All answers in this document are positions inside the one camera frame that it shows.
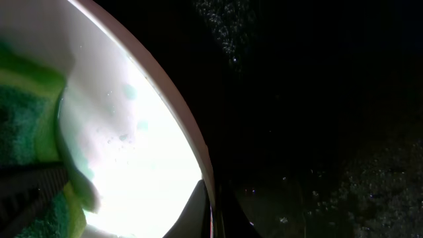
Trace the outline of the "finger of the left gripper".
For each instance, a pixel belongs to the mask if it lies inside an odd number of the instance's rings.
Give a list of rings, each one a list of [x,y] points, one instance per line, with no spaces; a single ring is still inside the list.
[[[1,236],[14,237],[37,216],[69,181],[62,162],[1,168]]]

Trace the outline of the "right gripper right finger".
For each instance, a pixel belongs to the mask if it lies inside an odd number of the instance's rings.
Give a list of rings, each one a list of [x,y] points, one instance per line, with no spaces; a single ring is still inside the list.
[[[254,226],[247,219],[233,191],[220,185],[217,196],[217,210],[220,226],[226,238],[260,238]]]

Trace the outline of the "white plate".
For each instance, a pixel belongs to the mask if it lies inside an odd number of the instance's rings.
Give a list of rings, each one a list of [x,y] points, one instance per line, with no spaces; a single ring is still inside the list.
[[[169,76],[93,1],[1,0],[1,45],[65,78],[59,128],[96,190],[80,237],[164,237],[199,180],[207,145]]]

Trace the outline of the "green sponge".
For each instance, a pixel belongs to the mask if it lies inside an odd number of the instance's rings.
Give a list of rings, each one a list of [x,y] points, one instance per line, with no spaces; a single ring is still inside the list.
[[[59,128],[65,78],[1,45],[1,168],[62,162],[69,181],[14,237],[80,237],[96,190],[71,160]]]

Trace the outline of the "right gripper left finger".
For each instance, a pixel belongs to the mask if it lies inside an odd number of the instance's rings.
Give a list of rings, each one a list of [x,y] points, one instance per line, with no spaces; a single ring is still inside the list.
[[[203,180],[199,180],[181,215],[163,238],[210,238],[211,206]]]

